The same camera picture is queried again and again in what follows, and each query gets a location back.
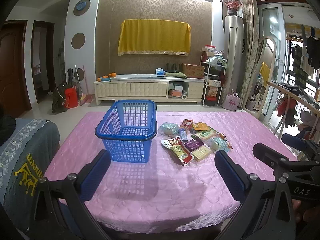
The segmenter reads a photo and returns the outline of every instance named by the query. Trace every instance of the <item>pink quilted tablecloth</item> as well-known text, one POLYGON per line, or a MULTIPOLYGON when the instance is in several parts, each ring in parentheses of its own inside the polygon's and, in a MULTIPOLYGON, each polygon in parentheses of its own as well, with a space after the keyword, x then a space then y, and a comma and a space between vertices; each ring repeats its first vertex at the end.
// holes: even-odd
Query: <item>pink quilted tablecloth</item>
MULTIPOLYGON (((64 179, 78 173, 104 149, 94 134, 103 112, 87 113, 67 137, 45 176, 64 179)), ((257 160, 253 145, 261 142, 296 160, 286 146, 248 113, 157 112, 157 122, 181 124, 184 119, 205 122, 229 139, 228 154, 247 173, 274 180, 272 169, 257 160)), ((108 227, 129 232, 157 233, 198 229, 218 224, 239 206, 233 200, 214 165, 214 155, 188 166, 176 164, 157 134, 146 164, 112 162, 92 200, 86 205, 96 220, 108 227)))

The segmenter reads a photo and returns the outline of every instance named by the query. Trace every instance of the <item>patterned curtain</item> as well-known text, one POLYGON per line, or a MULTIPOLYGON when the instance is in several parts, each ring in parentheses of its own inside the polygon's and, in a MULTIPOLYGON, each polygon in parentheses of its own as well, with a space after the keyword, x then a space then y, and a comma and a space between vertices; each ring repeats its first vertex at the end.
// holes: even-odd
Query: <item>patterned curtain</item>
MULTIPOLYGON (((247 98, 246 93, 249 93, 249 83, 254 70, 254 62, 257 55, 257 48, 259 42, 259 13, 257 0, 240 0, 242 3, 246 48, 246 66, 244 73, 244 81, 241 89, 241 98, 247 98)), ((246 101, 242 100, 241 107, 245 107, 246 101)))

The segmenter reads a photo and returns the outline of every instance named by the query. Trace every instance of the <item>gray blanket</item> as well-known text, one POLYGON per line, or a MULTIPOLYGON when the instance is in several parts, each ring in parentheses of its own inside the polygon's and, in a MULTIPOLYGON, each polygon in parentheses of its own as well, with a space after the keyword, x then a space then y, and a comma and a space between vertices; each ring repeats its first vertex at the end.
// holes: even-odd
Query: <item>gray blanket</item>
POLYGON ((0 148, 0 156, 6 156, 2 158, 4 161, 0 161, 5 163, 2 169, 6 170, 2 175, 0 197, 11 221, 25 232, 29 227, 36 185, 58 150, 60 134, 52 122, 17 119, 17 128, 12 136, 6 141, 9 143, 5 150, 0 148))

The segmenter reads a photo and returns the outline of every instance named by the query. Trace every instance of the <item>standing silver air conditioner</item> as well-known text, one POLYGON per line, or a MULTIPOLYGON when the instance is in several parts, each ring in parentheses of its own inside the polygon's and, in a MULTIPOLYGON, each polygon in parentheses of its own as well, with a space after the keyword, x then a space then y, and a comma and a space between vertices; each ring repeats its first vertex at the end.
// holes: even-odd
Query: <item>standing silver air conditioner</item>
POLYGON ((224 58, 227 60, 226 82, 222 88, 222 102, 232 90, 236 91, 239 81, 243 81, 242 68, 243 19, 239 16, 227 15, 225 21, 224 58))

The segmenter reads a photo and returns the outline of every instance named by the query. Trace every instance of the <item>blue gripper pad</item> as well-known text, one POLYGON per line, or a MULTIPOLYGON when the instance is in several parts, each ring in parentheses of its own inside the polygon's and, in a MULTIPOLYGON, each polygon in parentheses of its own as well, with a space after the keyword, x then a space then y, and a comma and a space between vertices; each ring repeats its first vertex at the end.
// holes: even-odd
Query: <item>blue gripper pad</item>
POLYGON ((91 200, 110 163, 110 153, 107 150, 101 150, 91 163, 86 164, 81 169, 75 182, 81 201, 91 200))
POLYGON ((243 171, 242 174, 244 176, 247 176, 246 172, 240 165, 235 164, 224 151, 218 151, 215 154, 214 162, 233 198, 236 201, 243 202, 245 200, 244 192, 246 190, 246 186, 242 179, 238 176, 233 166, 239 166, 243 171))
POLYGON ((281 137, 281 140, 284 144, 289 145, 299 151, 303 151, 306 149, 306 144, 304 140, 298 137, 292 136, 290 134, 287 134, 287 133, 283 134, 281 137))

